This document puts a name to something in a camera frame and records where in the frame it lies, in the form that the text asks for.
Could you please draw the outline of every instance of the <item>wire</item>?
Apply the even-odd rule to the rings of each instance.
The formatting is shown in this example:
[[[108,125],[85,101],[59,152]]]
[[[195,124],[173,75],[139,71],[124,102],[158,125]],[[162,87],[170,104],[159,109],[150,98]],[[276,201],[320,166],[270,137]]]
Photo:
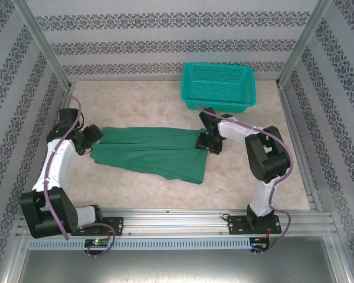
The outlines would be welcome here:
[[[206,111],[204,108],[205,106],[203,104],[196,104],[195,105],[197,107],[197,109],[205,114],[209,114],[213,117],[216,117],[216,118],[219,118],[221,120],[224,120],[224,121],[227,121],[227,122],[230,122],[230,123],[235,123],[235,124],[239,124],[240,126],[243,126],[245,127],[246,129],[249,129],[249,130],[254,130],[258,133],[261,133],[261,134],[264,134],[268,137],[271,137],[272,139],[274,139],[276,142],[278,142],[284,149],[285,151],[287,152],[289,158],[290,158],[290,169],[289,171],[284,175],[282,176],[281,178],[279,178],[278,180],[276,180],[276,182],[274,183],[273,187],[271,188],[271,192],[270,192],[270,196],[269,196],[269,200],[268,200],[268,204],[270,206],[270,208],[276,212],[279,212],[279,213],[283,213],[283,214],[286,214],[287,215],[287,218],[288,218],[288,221],[287,221],[287,225],[286,225],[286,228],[284,229],[284,231],[282,232],[282,235],[278,238],[278,240],[274,243],[273,246],[271,246],[267,251],[265,252],[270,252],[271,250],[273,250],[279,243],[280,241],[283,239],[283,237],[285,236],[285,234],[287,233],[287,231],[289,230],[290,228],[290,225],[291,225],[291,215],[285,211],[285,210],[281,210],[281,209],[276,209],[273,204],[272,204],[272,201],[273,201],[273,195],[274,195],[274,192],[276,191],[276,187],[277,185],[282,182],[283,180],[286,180],[292,173],[293,169],[294,169],[294,157],[293,157],[293,154],[292,152],[290,151],[289,147],[287,147],[287,145],[281,140],[279,139],[278,137],[276,137],[275,135],[273,134],[270,134],[264,130],[261,130],[261,129],[258,129],[256,127],[253,127],[251,125],[248,125],[244,122],[241,122],[241,121],[238,121],[238,120],[232,120],[232,119],[229,119],[229,118],[225,118],[225,117],[222,117],[220,115],[217,115],[217,114],[214,114],[214,113],[211,113],[209,111]]]
[[[266,227],[266,239],[267,239],[267,244],[270,244],[270,228]]]
[[[225,213],[225,214],[223,214],[222,215],[222,219],[224,220],[224,221],[226,221],[226,222],[228,222],[228,218],[230,218],[231,217],[231,215],[229,215],[228,213]]]
[[[111,248],[114,246],[114,241],[116,239],[116,231],[114,230],[113,227],[111,227],[110,225],[108,224],[105,224],[105,223],[92,223],[92,224],[87,224],[87,225],[83,225],[82,227],[80,227],[81,229],[82,228],[88,228],[88,227],[93,227],[93,226],[103,226],[103,227],[106,227],[106,228],[109,228],[109,237],[107,237],[107,241],[110,240],[110,230],[113,232],[113,240],[112,242],[110,243],[110,245],[105,249],[103,250],[101,253],[99,253],[98,255],[92,255],[89,253],[89,250],[94,247],[94,245],[90,245],[87,250],[86,250],[86,253],[88,255],[88,257],[94,257],[94,258],[98,258],[100,256],[103,256],[104,254],[106,254],[109,250],[111,250]]]
[[[90,150],[89,150],[88,152],[84,152],[84,153],[82,154],[82,156],[83,156],[83,155],[87,155],[88,153],[90,153],[90,152],[93,150],[92,147],[89,147],[89,149],[90,149]]]

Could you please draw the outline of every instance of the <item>patterned wallpaper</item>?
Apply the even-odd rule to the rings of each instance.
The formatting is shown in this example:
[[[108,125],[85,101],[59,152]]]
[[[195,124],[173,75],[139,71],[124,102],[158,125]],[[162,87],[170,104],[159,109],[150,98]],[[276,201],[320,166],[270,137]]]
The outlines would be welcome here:
[[[0,0],[0,270],[19,196],[38,178],[45,135],[63,93],[13,3]]]
[[[354,1],[333,1],[284,86],[354,274]]]
[[[276,79],[317,0],[28,3],[71,81],[179,79],[188,61]]]

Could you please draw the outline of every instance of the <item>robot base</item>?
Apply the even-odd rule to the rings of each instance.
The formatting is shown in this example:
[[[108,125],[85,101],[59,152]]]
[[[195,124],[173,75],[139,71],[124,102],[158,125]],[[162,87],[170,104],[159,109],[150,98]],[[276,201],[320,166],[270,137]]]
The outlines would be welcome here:
[[[274,211],[268,215],[256,217],[248,206],[247,215],[227,216],[226,219],[224,217],[223,219],[228,222],[228,231],[230,235],[265,234],[267,233],[267,228],[269,228],[270,234],[282,233],[279,217],[274,215]]]
[[[116,236],[122,236],[123,217],[104,217],[101,223],[108,224],[114,228]],[[93,226],[83,229],[78,229],[71,233],[72,236],[107,236],[109,229],[106,227]]]

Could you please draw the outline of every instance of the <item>metal plate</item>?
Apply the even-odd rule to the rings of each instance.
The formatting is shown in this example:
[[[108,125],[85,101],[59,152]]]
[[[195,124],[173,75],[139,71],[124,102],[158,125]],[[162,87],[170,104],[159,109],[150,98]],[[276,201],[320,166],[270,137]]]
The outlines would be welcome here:
[[[273,216],[273,221],[270,221],[268,224],[265,224],[255,230],[250,228],[245,215],[230,215],[228,217],[228,230],[230,235],[266,234],[267,227],[270,228],[270,234],[282,233],[279,217],[276,215]]]
[[[237,248],[114,249],[97,259],[88,258],[83,249],[29,251],[19,282],[39,282],[40,278],[68,283],[335,282],[322,237],[289,237],[264,256]]]
[[[109,252],[107,255],[105,255],[105,260],[100,261],[100,260],[92,260],[89,259],[86,254],[84,254],[84,240],[85,239],[92,239],[92,238],[98,238],[96,236],[71,236],[69,241],[64,240],[64,237],[62,235],[56,235],[49,237],[47,239],[33,239],[29,233],[27,223],[25,221],[25,218],[22,216],[21,220],[19,222],[16,235],[15,235],[15,242],[22,243],[22,241],[25,241],[24,244],[19,244],[18,246],[15,246],[11,250],[11,255],[9,258],[14,259],[12,262],[9,262],[4,270],[4,277],[3,278],[9,278],[8,280],[5,279],[4,281],[1,281],[1,283],[17,283],[18,278],[21,276],[25,276],[24,274],[30,272],[31,276],[34,276],[32,278],[28,277],[23,277],[20,279],[20,282],[33,282],[33,278],[39,278],[40,275],[37,273],[37,271],[40,271],[42,276],[48,276],[45,274],[45,271],[52,271],[52,266],[49,266],[48,269],[37,269],[37,266],[44,266],[44,262],[42,261],[43,259],[47,261],[46,264],[54,264],[55,268],[58,269],[58,275],[62,276],[61,273],[61,267],[65,267],[65,271],[70,275],[68,279],[73,281],[74,279],[76,281],[74,282],[90,282],[90,281],[97,281],[96,275],[93,275],[93,271],[97,272],[97,274],[104,274],[103,272],[107,272],[107,270],[112,270],[116,275],[111,277],[111,278],[117,278],[118,282],[123,282],[126,279],[123,279],[121,277],[116,277],[118,276],[118,271],[117,270],[124,270],[128,268],[129,266],[135,266],[136,269],[139,271],[140,264],[136,264],[134,260],[137,260],[137,254],[135,255],[134,253],[138,252],[140,256],[145,256],[146,259],[139,259],[139,262],[142,263],[150,263],[150,258],[152,259],[159,259],[160,256],[159,254],[153,254],[147,255],[148,252],[175,252],[177,254],[185,253],[185,252],[191,252],[187,257],[184,256],[184,260],[181,262],[187,262],[187,266],[189,267],[189,270],[191,269],[191,266],[196,266],[195,264],[200,261],[200,259],[193,259],[194,264],[188,262],[186,259],[192,259],[192,255],[199,255],[199,253],[207,253],[209,251],[206,251],[206,249],[213,249],[216,251],[215,255],[207,255],[204,254],[203,259],[208,259],[209,262],[212,262],[213,259],[217,259],[220,264],[223,264],[224,267],[228,267],[228,263],[225,263],[226,259],[229,259],[229,253],[231,244],[233,245],[233,241],[244,241],[250,240],[250,236],[252,238],[262,238],[265,236],[265,232],[262,231],[259,235],[229,235],[228,232],[228,226],[226,221],[222,219],[223,214],[230,214],[230,215],[245,215],[246,211],[245,210],[210,210],[210,209],[114,209],[114,208],[102,208],[101,209],[103,212],[104,217],[116,217],[116,216],[122,216],[124,217],[125,225],[123,227],[123,235],[121,237],[116,238],[116,243],[114,243],[114,251]],[[299,266],[299,269],[302,268],[304,264],[310,263],[311,261],[307,260],[304,256],[302,256],[306,251],[308,252],[307,258],[312,258],[312,254],[318,250],[318,247],[313,247],[312,241],[306,241],[308,239],[311,239],[312,236],[315,236],[316,238],[321,238],[322,236],[329,236],[333,237],[337,235],[337,228],[334,223],[334,220],[332,218],[332,214],[330,212],[315,212],[312,210],[304,210],[304,211],[290,211],[291,214],[291,227],[289,228],[289,233],[286,234],[286,237],[281,241],[280,246],[284,246],[285,244],[287,245],[288,242],[294,241],[296,239],[298,242],[294,242],[294,244],[290,246],[285,246],[284,248],[278,248],[273,250],[273,253],[270,253],[265,256],[253,256],[249,251],[244,250],[244,252],[241,252],[238,250],[238,248],[235,247],[234,250],[234,255],[235,258],[230,259],[229,263],[235,262],[235,268],[230,268],[230,271],[233,270],[239,270],[239,266],[246,266],[247,264],[250,265],[250,267],[246,267],[245,270],[247,272],[243,274],[238,274],[237,276],[234,277],[234,282],[238,282],[239,277],[248,277],[250,275],[259,277],[262,276],[260,274],[260,270],[263,271],[265,267],[265,262],[260,261],[259,264],[260,266],[257,266],[257,263],[260,259],[272,259],[271,262],[275,263],[278,262],[278,266],[284,266],[287,267],[287,270],[291,271],[291,268],[296,268],[296,266]],[[279,216],[279,220],[281,223],[281,228],[282,230],[286,228],[286,224],[288,222],[287,216],[284,214],[278,214],[276,215]],[[270,237],[278,237],[279,235],[270,235]],[[181,247],[178,245],[177,246],[177,240],[185,242],[190,242],[190,240],[202,242],[203,243],[211,243],[213,239],[218,240],[220,242],[225,243],[223,247],[220,249],[226,249],[225,251],[220,251],[220,249],[217,249],[217,247],[211,245],[211,247],[203,247],[201,251],[154,251],[155,249],[170,249],[170,246],[172,246],[173,249],[181,249]],[[32,244],[28,246],[27,242],[32,241]],[[336,243],[331,243],[333,247],[335,247],[337,244]],[[223,255],[225,256],[225,259],[218,259],[216,258],[216,253],[222,252]],[[25,257],[20,257],[18,254],[25,255],[32,255],[33,253],[37,253],[40,257],[34,258],[34,262],[29,261],[30,259],[27,258],[25,261]],[[54,253],[62,253],[62,254],[55,254],[55,261],[52,260]],[[250,255],[250,257],[247,256],[241,256],[240,253],[243,253],[244,255]],[[131,264],[129,265],[127,261],[124,260],[123,256],[128,255],[129,257],[129,262]],[[295,256],[298,255],[298,257],[295,257],[294,259],[288,258],[289,256]],[[307,274],[309,278],[307,281],[309,282],[333,282],[331,278],[328,278],[328,274],[322,273],[322,268],[325,266],[325,263],[318,265],[317,264],[317,259],[318,256],[323,255],[323,252],[319,252],[317,255],[315,254],[315,262],[313,267],[307,267],[303,268],[302,270],[304,273],[301,275],[297,275],[300,278],[305,278],[304,276]],[[174,258],[171,255],[168,255],[168,259],[160,260],[161,263],[165,263],[167,266],[175,266],[173,263],[171,263],[171,259]],[[347,261],[345,256],[341,256],[340,258],[338,257],[338,254],[336,252],[333,253],[333,259],[330,261],[332,262],[338,262],[339,265],[336,264],[336,266],[340,266],[344,261]],[[81,269],[81,266],[85,264],[84,262],[87,262],[89,264],[90,268],[87,269]],[[94,268],[91,268],[91,264],[93,262],[96,262],[97,266]],[[107,263],[108,267],[105,268],[102,266],[103,263]],[[74,272],[73,271],[73,266],[76,266],[76,268],[79,268],[78,271]],[[312,270],[320,266],[321,270],[320,272],[324,275],[325,279],[320,279],[312,278]],[[212,267],[204,263],[204,267],[207,268],[208,270],[212,271]],[[256,267],[254,272],[251,272],[251,268]],[[152,266],[151,268],[147,265],[146,269],[149,272],[153,272],[155,270],[155,266]],[[219,276],[218,278],[215,278],[216,281],[219,280],[220,282],[224,282],[223,278],[228,275],[228,271],[226,269],[223,269],[220,267],[220,271],[225,271],[222,275],[220,272],[216,272],[215,276]],[[155,281],[160,278],[160,272],[157,272],[157,278],[155,278]],[[276,273],[276,277],[273,278],[271,277],[270,272],[265,273],[265,278],[259,278],[260,281],[258,281],[255,277],[249,278],[251,282],[264,282],[269,281],[269,282],[293,282],[293,279],[291,278],[281,278],[282,272],[278,271]],[[149,281],[150,278],[153,278],[151,274],[149,276],[146,276],[146,279]],[[171,280],[168,282],[181,282],[181,277],[177,277],[176,280]]]

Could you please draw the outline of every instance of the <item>beige floor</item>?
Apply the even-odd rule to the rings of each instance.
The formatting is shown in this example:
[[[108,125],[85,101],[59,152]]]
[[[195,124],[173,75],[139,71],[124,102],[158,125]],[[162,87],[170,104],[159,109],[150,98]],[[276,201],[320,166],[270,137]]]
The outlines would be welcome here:
[[[81,101],[86,125],[202,127],[199,112],[188,110],[181,101],[179,81],[80,81],[74,95]],[[292,148],[275,81],[258,81],[256,106],[234,116],[254,126],[278,127]],[[245,147],[226,140],[223,148],[219,156],[208,155],[201,185],[98,165],[89,155],[76,155],[65,190],[76,206],[245,209],[252,198],[255,181]],[[278,188],[274,198],[277,208],[309,209],[299,169],[295,168]]]

